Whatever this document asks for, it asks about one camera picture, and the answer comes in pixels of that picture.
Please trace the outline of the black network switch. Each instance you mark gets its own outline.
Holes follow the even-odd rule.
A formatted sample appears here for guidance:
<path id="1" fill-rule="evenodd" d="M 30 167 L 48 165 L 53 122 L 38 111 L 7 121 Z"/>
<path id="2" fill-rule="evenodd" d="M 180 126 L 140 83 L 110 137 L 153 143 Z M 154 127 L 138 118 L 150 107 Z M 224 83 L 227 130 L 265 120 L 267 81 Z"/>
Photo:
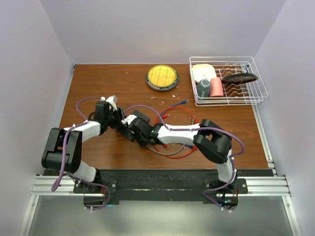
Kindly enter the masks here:
<path id="1" fill-rule="evenodd" d="M 150 121 L 150 118 L 135 110 L 126 118 L 126 123 L 122 121 L 117 131 L 129 141 L 139 141 L 140 132 L 143 131 Z"/>

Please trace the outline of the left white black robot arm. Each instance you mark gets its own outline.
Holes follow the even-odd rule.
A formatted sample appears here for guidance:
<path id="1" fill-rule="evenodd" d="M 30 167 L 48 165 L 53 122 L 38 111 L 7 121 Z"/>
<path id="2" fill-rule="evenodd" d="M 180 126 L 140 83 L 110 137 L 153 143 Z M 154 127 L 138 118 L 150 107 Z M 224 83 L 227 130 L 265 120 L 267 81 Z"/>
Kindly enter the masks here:
<path id="1" fill-rule="evenodd" d="M 82 144 L 102 135 L 109 127 L 118 129 L 122 126 L 123 111 L 116 103 L 115 96 L 101 97 L 96 103 L 93 118 L 84 117 L 81 124 L 50 130 L 41 165 L 47 170 L 59 172 L 51 191 L 57 190 L 65 174 L 84 182 L 85 188 L 91 193 L 101 189 L 102 181 L 98 178 L 97 169 L 82 160 Z"/>

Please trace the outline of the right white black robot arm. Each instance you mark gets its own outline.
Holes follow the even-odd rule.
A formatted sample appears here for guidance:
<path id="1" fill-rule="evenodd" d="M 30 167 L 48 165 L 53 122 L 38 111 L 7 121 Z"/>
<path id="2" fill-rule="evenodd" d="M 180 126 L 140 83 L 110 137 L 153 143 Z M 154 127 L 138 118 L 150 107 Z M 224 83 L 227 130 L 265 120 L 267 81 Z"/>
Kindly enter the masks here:
<path id="1" fill-rule="evenodd" d="M 169 125 L 162 122 L 151 126 L 144 119 L 130 115 L 122 123 L 143 147 L 174 143 L 195 146 L 207 160 L 215 163 L 222 192 L 231 193 L 237 187 L 231 153 L 232 139 L 236 137 L 209 119 L 193 125 Z"/>

